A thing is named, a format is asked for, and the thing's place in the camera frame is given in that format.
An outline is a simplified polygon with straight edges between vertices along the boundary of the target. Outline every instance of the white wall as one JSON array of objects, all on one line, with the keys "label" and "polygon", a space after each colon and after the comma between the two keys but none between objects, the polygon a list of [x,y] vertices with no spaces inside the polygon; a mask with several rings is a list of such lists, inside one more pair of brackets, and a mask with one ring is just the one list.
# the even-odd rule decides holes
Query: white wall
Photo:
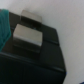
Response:
[{"label": "white wall", "polygon": [[26,8],[56,28],[68,72],[64,84],[84,81],[84,0],[0,0],[0,8],[19,15]]}]

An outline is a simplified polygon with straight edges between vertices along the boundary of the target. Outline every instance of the black object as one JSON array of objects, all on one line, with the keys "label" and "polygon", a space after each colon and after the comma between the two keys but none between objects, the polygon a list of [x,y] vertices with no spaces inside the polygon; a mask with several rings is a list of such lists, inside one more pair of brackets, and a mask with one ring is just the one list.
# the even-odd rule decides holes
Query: black object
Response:
[{"label": "black object", "polygon": [[[19,21],[19,16],[10,13],[12,33]],[[58,39],[53,39],[52,36],[48,40],[46,38],[43,41],[41,53],[37,54],[13,46],[12,35],[0,52],[0,82],[5,84],[63,84],[66,69],[61,49],[57,45]]]},{"label": "black object", "polygon": [[29,18],[26,18],[26,17],[23,17],[23,16],[21,16],[20,24],[24,25],[26,27],[32,28],[32,29],[37,29],[37,30],[40,30],[40,27],[41,27],[40,22],[37,22],[35,20],[29,19]]}]

